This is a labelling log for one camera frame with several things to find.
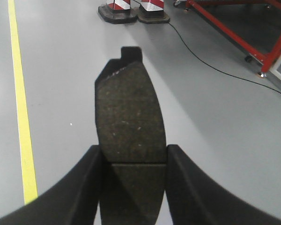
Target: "red metal frame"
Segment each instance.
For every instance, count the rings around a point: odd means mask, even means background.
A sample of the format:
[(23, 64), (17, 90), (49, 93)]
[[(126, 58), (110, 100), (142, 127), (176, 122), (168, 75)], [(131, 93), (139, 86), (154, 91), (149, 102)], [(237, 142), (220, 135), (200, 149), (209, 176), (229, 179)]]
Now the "red metal frame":
[(259, 60), (263, 66), (261, 68), (261, 72), (266, 73), (269, 71), (270, 67), (274, 63), (274, 61), (280, 56), (281, 53), (281, 34), (274, 45), (272, 51), (267, 54), (262, 54), (256, 48), (248, 44), (244, 41), (239, 35), (230, 30), (227, 26), (225, 26), (222, 22), (220, 22), (217, 18), (211, 15), (208, 11), (206, 11), (202, 6), (205, 5), (235, 5), (235, 4), (260, 4), (267, 3), (275, 6), (279, 10), (281, 10), (281, 3), (277, 0), (187, 0), (186, 8), (194, 7), (198, 12), (200, 12), (203, 16), (205, 16), (209, 21), (211, 21), (214, 25), (216, 25), (220, 30), (222, 30), (225, 34), (227, 34), (230, 38), (232, 38), (235, 42), (237, 42), (240, 46), (242, 46), (246, 51), (248, 51), (252, 56), (254, 56), (257, 60)]

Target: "black cable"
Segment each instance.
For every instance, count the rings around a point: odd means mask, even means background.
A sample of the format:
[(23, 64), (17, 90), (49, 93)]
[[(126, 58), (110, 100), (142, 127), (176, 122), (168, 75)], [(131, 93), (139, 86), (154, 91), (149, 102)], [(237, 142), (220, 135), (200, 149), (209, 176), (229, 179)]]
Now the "black cable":
[(228, 73), (226, 73), (226, 72), (223, 72), (223, 71), (221, 71), (221, 70), (219, 70), (219, 69), (217, 69), (217, 68), (215, 68), (215, 67), (209, 65), (209, 64), (206, 63), (204, 60), (202, 60), (201, 58), (199, 58), (199, 57), (188, 47), (188, 45), (187, 45), (187, 44), (185, 43), (185, 41), (183, 40), (183, 38), (181, 37), (181, 35), (180, 35), (180, 33), (178, 32), (178, 30), (176, 29), (176, 27), (175, 27), (174, 25), (172, 25), (171, 23), (169, 23), (169, 25), (170, 25), (170, 26), (175, 30), (175, 32), (178, 34), (178, 36), (180, 37), (182, 43), (186, 46), (186, 48), (188, 49), (188, 51), (189, 51), (192, 55), (194, 55), (194, 57), (196, 57), (199, 61), (201, 61), (202, 63), (204, 63), (206, 66), (208, 66), (208, 67), (210, 67), (210, 68), (212, 68), (212, 69), (214, 69), (214, 70), (216, 70), (216, 71), (218, 71), (218, 72), (220, 72), (220, 73), (222, 73), (222, 74), (225, 74), (225, 75), (228, 75), (228, 76), (237, 78), (237, 79), (239, 79), (239, 80), (243, 80), (243, 81), (247, 81), (247, 82), (250, 82), (250, 83), (257, 84), (257, 85), (259, 85), (259, 86), (268, 88), (268, 89), (270, 89), (270, 90), (273, 90), (273, 91), (275, 91), (275, 92), (281, 94), (280, 91), (278, 91), (278, 90), (276, 90), (276, 89), (274, 89), (274, 88), (271, 88), (271, 87), (266, 86), (266, 85), (264, 85), (264, 84), (257, 83), (257, 82), (255, 82), (255, 81), (250, 81), (250, 80), (247, 80), (247, 79), (245, 79), (245, 78), (241, 78), (241, 77), (239, 77), (239, 76), (235, 76), (235, 75), (232, 75), (232, 74), (228, 74)]

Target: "gray floor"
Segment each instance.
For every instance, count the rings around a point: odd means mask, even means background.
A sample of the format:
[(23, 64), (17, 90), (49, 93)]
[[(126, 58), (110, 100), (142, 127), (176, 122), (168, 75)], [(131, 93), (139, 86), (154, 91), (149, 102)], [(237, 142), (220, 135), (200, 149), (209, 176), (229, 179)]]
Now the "gray floor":
[[(202, 64), (168, 24), (102, 21), (97, 7), (103, 3), (15, 1), (39, 194), (98, 143), (94, 81), (122, 46), (137, 45), (160, 101), (167, 143), (179, 144), (230, 192), (281, 218), (281, 95)], [(171, 0), (165, 11), (206, 62), (275, 88), (197, 13), (173, 8)], [(0, 1), (0, 217), (23, 205), (21, 182), (8, 10)], [(172, 224), (166, 201), (157, 224)]]

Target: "black rubber base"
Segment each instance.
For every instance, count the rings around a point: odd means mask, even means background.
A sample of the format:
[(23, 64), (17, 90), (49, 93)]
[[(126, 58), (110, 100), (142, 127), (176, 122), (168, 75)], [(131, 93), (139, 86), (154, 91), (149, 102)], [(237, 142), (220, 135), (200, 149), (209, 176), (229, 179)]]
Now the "black rubber base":
[(146, 24), (151, 24), (151, 23), (168, 23), (170, 22), (170, 17), (163, 12), (162, 17), (146, 17), (146, 15), (139, 9), (139, 8), (134, 8), (134, 10), (137, 13), (138, 19), (142, 23)]
[(98, 8), (101, 17), (109, 23), (133, 23), (137, 20), (137, 14), (133, 9), (127, 10), (127, 12), (114, 12), (108, 5), (102, 5)]

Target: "traffic cone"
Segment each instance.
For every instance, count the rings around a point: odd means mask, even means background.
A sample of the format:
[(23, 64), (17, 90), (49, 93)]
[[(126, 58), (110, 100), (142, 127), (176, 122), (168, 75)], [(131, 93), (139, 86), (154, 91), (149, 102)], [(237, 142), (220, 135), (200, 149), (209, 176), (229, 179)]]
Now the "traffic cone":
[(109, 23), (133, 23), (137, 19), (136, 12), (130, 7), (130, 0), (107, 0), (99, 6), (99, 14)]
[(143, 23), (168, 23), (170, 17), (163, 10), (163, 0), (141, 0), (137, 15)]

